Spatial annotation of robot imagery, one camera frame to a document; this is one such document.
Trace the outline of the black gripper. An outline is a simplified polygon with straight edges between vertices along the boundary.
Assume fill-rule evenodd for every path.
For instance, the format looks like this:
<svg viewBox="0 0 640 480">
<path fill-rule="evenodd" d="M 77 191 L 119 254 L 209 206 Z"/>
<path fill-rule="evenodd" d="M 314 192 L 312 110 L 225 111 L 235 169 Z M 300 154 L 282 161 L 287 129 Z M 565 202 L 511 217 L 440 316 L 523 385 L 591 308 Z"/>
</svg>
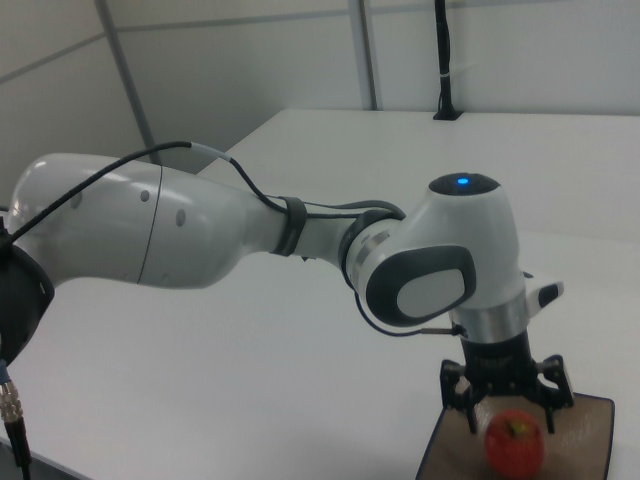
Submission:
<svg viewBox="0 0 640 480">
<path fill-rule="evenodd" d="M 554 414 L 574 406 L 574 391 L 564 358 L 533 360 L 527 333 L 498 343 L 462 341 L 466 365 L 441 362 L 439 380 L 444 410 L 465 415 L 470 432 L 478 431 L 476 406 L 485 396 L 523 396 L 544 411 L 547 432 L 556 432 Z"/>
</svg>

